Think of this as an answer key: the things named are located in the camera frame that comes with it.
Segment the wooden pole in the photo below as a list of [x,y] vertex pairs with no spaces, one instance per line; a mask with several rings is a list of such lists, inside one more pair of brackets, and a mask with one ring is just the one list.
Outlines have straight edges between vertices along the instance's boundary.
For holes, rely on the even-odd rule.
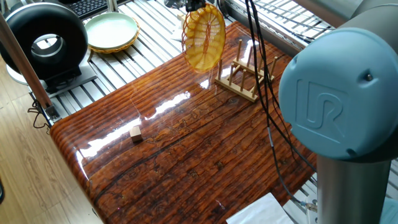
[[6,48],[14,63],[17,65],[18,70],[24,76],[40,105],[42,105],[44,109],[52,106],[47,92],[44,90],[39,78],[32,68],[32,65],[29,63],[26,55],[22,51],[17,39],[2,15],[0,16],[0,41]]
[[242,40],[239,40],[239,45],[238,45],[238,53],[236,54],[236,61],[239,61],[239,57],[241,56],[241,47],[242,47]]
[[231,75],[229,76],[229,85],[232,84],[232,79],[234,78],[234,75],[237,74],[237,72],[239,71],[239,69],[241,69],[241,66],[240,66],[240,65],[238,65],[238,66],[235,68],[235,71],[234,71],[233,73],[231,73]]
[[242,83],[241,83],[241,91],[243,91],[244,79],[246,78],[246,69],[243,70]]
[[247,67],[249,66],[249,64],[250,64],[250,58],[251,58],[251,55],[253,54],[253,46],[250,48],[250,53],[249,53],[249,59],[248,59],[248,64],[246,65]]
[[[261,82],[264,80],[264,77],[261,77],[259,80],[259,84],[261,84]],[[250,90],[250,92],[252,92],[251,97],[253,98],[254,95],[257,93],[257,82],[256,84],[254,84],[254,87]]]
[[258,71],[259,72],[261,71],[261,67],[262,67],[262,57],[260,57],[260,64],[259,64],[259,67],[258,67]]
[[271,67],[271,71],[269,72],[269,78],[272,77],[272,74],[274,73],[274,69],[275,69],[275,65],[276,65],[276,61],[278,60],[278,57],[274,57],[274,61],[272,63],[272,67]]
[[218,80],[221,80],[221,72],[223,71],[223,59],[218,62]]
[[228,77],[226,77],[227,80],[229,80],[233,72],[234,72],[234,63],[231,63],[231,72],[229,73]]

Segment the wooden table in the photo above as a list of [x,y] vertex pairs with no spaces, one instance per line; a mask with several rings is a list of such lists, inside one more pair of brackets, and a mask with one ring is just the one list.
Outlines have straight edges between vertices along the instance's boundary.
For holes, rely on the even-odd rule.
[[[241,58],[248,57],[251,42],[237,22],[226,36],[224,75],[239,39]],[[267,44],[267,64],[274,56],[280,57],[277,94],[291,58]],[[260,103],[214,84],[216,71],[193,73],[179,55],[52,127],[53,140],[104,222],[225,223],[268,192],[281,204],[288,200]],[[129,130],[136,125],[144,140],[134,143]],[[272,131],[282,175],[295,192],[312,173],[294,162]],[[314,164],[315,155],[293,141]]]

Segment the woven basket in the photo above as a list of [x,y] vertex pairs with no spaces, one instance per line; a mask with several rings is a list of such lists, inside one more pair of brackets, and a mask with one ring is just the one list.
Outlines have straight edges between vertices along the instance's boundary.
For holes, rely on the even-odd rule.
[[203,73],[217,65],[224,51],[225,21],[212,4],[190,12],[185,18],[182,50],[194,71]]
[[139,31],[140,31],[140,29],[141,29],[140,26],[139,26],[139,24],[138,24],[138,22],[136,21],[136,19],[135,19],[135,18],[132,18],[132,19],[134,19],[134,21],[135,21],[136,24],[137,24],[137,33],[135,34],[134,38],[130,41],[130,43],[128,43],[128,44],[126,44],[125,46],[122,46],[122,47],[120,47],[120,48],[111,49],[111,50],[100,50],[100,49],[96,49],[96,48],[91,47],[91,46],[88,46],[88,48],[91,49],[91,50],[94,51],[94,52],[103,53],[103,54],[115,53],[115,52],[119,52],[119,51],[121,51],[121,50],[127,49],[128,47],[130,47],[130,45],[132,45],[132,44],[137,40],[138,35],[139,35]]

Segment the small wooden block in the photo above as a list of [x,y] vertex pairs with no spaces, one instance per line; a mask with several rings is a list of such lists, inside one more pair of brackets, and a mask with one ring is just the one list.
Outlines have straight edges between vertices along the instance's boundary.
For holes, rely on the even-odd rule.
[[130,129],[130,137],[133,142],[142,140],[141,131],[138,126]]
[[184,15],[182,13],[177,15],[177,19],[181,21],[181,29],[183,29],[183,27],[184,27],[185,18],[186,18],[186,15]]

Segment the green ceramic plate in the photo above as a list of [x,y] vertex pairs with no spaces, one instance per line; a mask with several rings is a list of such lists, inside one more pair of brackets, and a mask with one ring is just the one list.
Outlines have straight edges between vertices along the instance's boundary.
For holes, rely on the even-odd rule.
[[112,50],[130,43],[137,33],[137,23],[125,14],[110,12],[87,22],[88,45],[99,50]]

